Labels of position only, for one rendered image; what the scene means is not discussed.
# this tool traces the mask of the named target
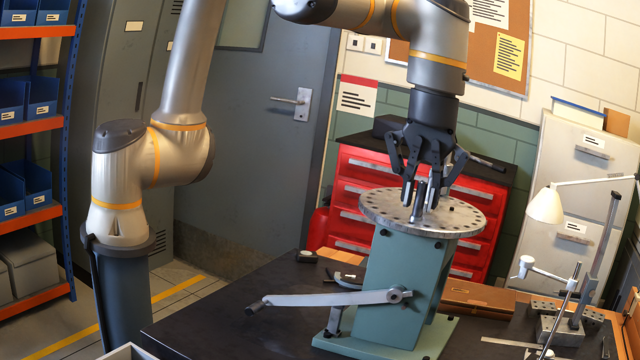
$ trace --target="tiled floor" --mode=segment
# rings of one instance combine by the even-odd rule
[[[153,304],[154,322],[226,286],[228,281],[177,258],[149,273],[152,297],[197,275],[206,279]],[[0,359],[24,359],[97,323],[91,288],[76,281],[76,294],[76,302],[62,296],[0,322]],[[94,332],[42,359],[94,360],[102,355],[100,333]]]

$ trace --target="yellow paper note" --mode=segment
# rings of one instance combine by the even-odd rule
[[[524,40],[498,33],[495,39],[495,60],[493,71],[522,81],[522,59],[524,58]]]

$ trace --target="yellow floor line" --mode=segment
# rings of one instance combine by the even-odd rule
[[[182,282],[172,288],[170,288],[169,290],[165,290],[163,292],[161,292],[160,294],[154,296],[151,298],[151,304],[155,304],[156,302],[159,302],[162,299],[165,299],[175,293],[177,293],[180,290],[183,290],[185,288],[188,288],[189,286],[195,284],[196,282],[206,279],[205,276],[203,275],[198,275],[198,276],[194,276],[192,278],[190,278],[189,280]],[[91,334],[93,334],[94,332],[98,331],[98,324],[93,324],[89,327],[87,327],[85,330],[79,331],[71,336],[69,336],[68,338],[62,339],[60,341],[58,341],[57,343],[50,345],[48,347],[45,347],[44,349],[35,352],[27,357],[25,357],[22,360],[39,360],[49,354],[52,354],[55,351],[60,350],[63,347],[66,347],[68,345],[71,345],[73,343],[75,343],[76,341],[85,338]]]

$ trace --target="teal base plate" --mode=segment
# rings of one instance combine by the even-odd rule
[[[416,360],[422,359],[424,356],[429,356],[431,360],[437,360],[459,320],[459,318],[454,318],[449,321],[447,315],[436,314],[431,325],[422,326],[414,350],[407,351],[352,338],[351,328],[356,310],[357,306],[351,306],[343,312],[340,323],[342,334],[339,338],[325,339],[323,331],[321,331],[314,336],[311,344],[314,347],[359,360]]]

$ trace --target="robotic arm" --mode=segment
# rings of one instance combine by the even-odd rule
[[[407,81],[411,89],[407,124],[385,141],[393,171],[403,178],[401,200],[412,203],[415,172],[432,166],[430,186],[417,192],[416,203],[429,197],[438,206],[440,189],[450,186],[470,154],[456,144],[458,99],[467,71],[469,6],[464,0],[272,0],[274,11],[297,24],[317,24],[410,42]],[[404,165],[400,144],[411,151]],[[455,166],[445,174],[447,157]]]

